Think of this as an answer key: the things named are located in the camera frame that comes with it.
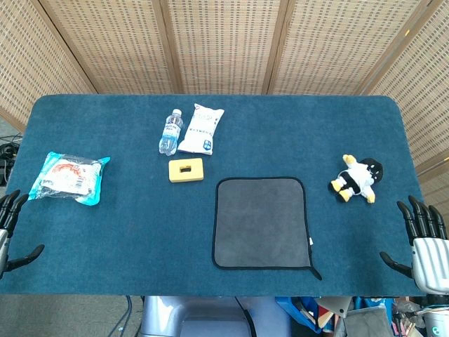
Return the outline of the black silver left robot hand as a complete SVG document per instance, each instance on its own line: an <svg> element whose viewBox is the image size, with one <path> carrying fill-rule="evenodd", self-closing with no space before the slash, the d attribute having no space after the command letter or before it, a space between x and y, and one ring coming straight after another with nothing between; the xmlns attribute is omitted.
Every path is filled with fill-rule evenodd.
<svg viewBox="0 0 449 337"><path fill-rule="evenodd" d="M20 190L15 190L1 198L1 277L19 267L26 266L36 260L44 250L43 244L38 245L31 253L11 260L8 255L11 239L18 222L18 216L29 195L19 196Z"/></svg>

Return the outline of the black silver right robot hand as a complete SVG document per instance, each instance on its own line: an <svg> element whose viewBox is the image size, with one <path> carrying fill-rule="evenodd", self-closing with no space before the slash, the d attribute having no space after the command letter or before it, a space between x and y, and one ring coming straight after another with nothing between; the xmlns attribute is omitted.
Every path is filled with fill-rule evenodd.
<svg viewBox="0 0 449 337"><path fill-rule="evenodd" d="M432 205L425 205L413 196L411 207L398 201L412 253L412 265L393 260L380 252L383 262L391 269L413 279L418 289L428 295L448 295L448 233L443 216Z"/></svg>

